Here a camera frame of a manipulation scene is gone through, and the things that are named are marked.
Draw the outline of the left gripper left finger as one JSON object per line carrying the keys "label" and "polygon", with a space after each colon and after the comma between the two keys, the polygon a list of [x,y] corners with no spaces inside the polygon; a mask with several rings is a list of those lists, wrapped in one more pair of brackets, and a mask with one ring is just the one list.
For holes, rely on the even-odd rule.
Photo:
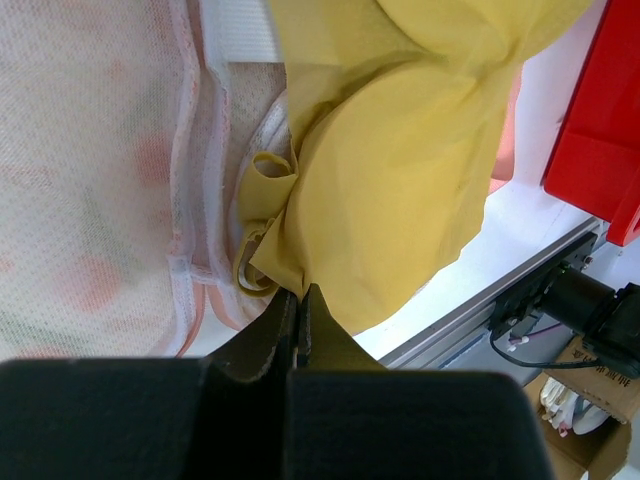
{"label": "left gripper left finger", "polygon": [[256,382],[273,368],[287,371],[293,358],[297,309],[297,298],[278,290],[261,315],[206,359],[235,382]]}

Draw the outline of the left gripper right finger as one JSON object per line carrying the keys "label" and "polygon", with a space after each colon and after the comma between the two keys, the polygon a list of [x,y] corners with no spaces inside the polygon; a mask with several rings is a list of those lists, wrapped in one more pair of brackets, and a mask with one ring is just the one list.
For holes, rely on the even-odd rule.
{"label": "left gripper right finger", "polygon": [[311,284],[298,308],[296,367],[320,371],[384,371],[333,318],[320,287]]}

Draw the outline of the yellow bra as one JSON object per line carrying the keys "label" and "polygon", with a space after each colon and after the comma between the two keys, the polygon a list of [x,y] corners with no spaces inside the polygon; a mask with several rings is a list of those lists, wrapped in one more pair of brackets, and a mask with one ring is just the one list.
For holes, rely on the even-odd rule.
{"label": "yellow bra", "polygon": [[291,153],[247,165],[233,267],[312,285],[345,330],[387,320],[481,229],[523,63],[585,1],[274,1]]}

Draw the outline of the pink mesh laundry bag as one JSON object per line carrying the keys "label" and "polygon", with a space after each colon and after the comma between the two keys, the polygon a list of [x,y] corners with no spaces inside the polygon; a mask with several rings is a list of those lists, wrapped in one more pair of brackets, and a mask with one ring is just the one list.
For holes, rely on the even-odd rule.
{"label": "pink mesh laundry bag", "polygon": [[266,307],[240,178],[289,147],[264,1],[1,5],[1,356],[174,356]]}

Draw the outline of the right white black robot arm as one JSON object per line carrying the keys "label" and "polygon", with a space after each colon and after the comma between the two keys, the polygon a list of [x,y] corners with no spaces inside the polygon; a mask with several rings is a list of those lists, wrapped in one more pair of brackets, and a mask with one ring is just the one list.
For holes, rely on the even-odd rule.
{"label": "right white black robot arm", "polygon": [[579,270],[556,268],[539,307],[577,334],[601,365],[639,377],[638,285],[615,290]]}

